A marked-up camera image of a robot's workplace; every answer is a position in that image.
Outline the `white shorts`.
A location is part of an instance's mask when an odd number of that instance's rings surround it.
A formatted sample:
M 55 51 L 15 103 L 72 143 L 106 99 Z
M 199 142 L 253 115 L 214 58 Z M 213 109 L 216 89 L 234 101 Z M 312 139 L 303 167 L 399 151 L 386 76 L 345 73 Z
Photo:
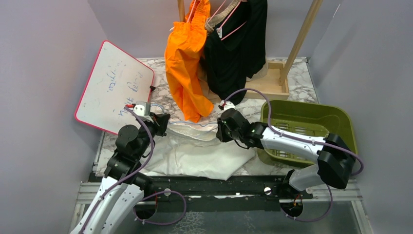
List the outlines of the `white shorts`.
M 156 136 L 154 142 L 152 157 L 142 170 L 148 175 L 228 180 L 256 155 L 254 149 L 243 149 L 233 141 L 202 141 L 172 130 L 167 131 L 167 136 Z

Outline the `olive green plastic basket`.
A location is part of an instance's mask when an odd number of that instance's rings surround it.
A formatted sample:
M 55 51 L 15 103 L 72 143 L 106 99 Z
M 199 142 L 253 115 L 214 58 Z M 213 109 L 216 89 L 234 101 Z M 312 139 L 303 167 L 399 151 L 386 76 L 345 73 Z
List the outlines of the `olive green plastic basket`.
M 357 154 L 353 125 L 338 107 L 288 100 L 271 100 L 271 124 L 281 130 L 310 137 L 339 135 L 349 150 Z M 258 158 L 267 165 L 304 168 L 313 162 L 279 150 L 258 149 Z

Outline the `blue wire hanger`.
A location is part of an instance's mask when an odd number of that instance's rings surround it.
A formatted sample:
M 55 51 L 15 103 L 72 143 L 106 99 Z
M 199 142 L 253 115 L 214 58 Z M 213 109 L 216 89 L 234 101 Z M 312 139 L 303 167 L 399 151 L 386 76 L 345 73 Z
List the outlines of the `blue wire hanger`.
M 159 105 L 159 104 L 151 104 L 150 106 L 151 106 L 151 107 L 158 107 L 158 108 L 162 111 L 163 114 L 166 113 L 164 107 L 161 106 L 161 105 Z M 179 120 L 179 121 L 169 121 L 169 124 L 178 124 L 178 123 L 189 124 L 189 125 L 197 125 L 197 126 L 200 126 L 200 127 L 207 127 L 207 126 L 209 126 L 209 125 L 217 125 L 216 122 L 208 122 L 208 123 L 202 124 L 202 123 L 194 123 L 194 122 L 182 121 L 182 120 Z

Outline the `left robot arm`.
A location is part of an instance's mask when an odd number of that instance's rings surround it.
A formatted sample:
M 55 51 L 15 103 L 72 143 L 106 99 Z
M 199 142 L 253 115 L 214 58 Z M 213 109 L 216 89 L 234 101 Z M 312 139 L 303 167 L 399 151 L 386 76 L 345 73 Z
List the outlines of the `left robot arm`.
M 166 135 L 170 114 L 132 113 L 140 127 L 125 125 L 118 132 L 116 149 L 107 163 L 100 187 L 73 234 L 112 234 L 141 200 L 151 198 L 152 179 L 140 173 L 155 147 L 154 137 Z M 146 161 L 140 160 L 150 149 Z

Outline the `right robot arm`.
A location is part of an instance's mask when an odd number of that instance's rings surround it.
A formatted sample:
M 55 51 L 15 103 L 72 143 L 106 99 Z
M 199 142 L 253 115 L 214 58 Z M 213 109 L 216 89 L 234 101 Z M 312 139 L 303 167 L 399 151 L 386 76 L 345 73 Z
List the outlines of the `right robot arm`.
M 279 189 L 286 198 L 294 198 L 305 189 L 321 184 L 345 189 L 352 176 L 356 156 L 337 134 L 305 136 L 268 123 L 250 123 L 234 108 L 225 110 L 217 124 L 216 137 L 222 143 L 235 141 L 244 144 L 246 149 L 279 150 L 313 162 L 313 165 L 287 173 Z

